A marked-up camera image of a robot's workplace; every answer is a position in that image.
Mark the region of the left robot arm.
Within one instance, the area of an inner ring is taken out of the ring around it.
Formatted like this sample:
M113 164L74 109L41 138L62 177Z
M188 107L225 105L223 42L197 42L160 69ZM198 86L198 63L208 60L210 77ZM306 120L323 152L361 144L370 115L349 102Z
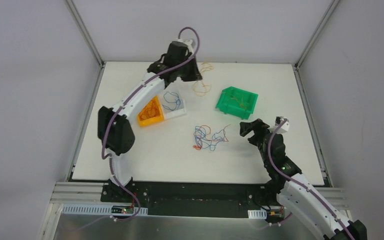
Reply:
M199 46L193 39L172 41L167 52L149 65L142 80L127 97L112 107L102 106L98 110L101 157L109 159L110 180L116 184L113 195L120 202L129 201L133 195L133 189L127 185L133 174L124 157L135 143L133 121L154 97L178 78L184 82L202 79L196 60Z

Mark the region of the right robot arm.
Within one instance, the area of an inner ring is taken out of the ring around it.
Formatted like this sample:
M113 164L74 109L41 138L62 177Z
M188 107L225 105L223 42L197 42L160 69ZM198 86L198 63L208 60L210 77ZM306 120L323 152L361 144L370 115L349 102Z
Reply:
M273 127L259 118L239 124L240 136L253 133L247 140L258 148L270 176L264 200L286 207L318 240L366 240L366 226L360 220L350 220L329 203L287 156L282 133L288 124L288 119L280 116Z

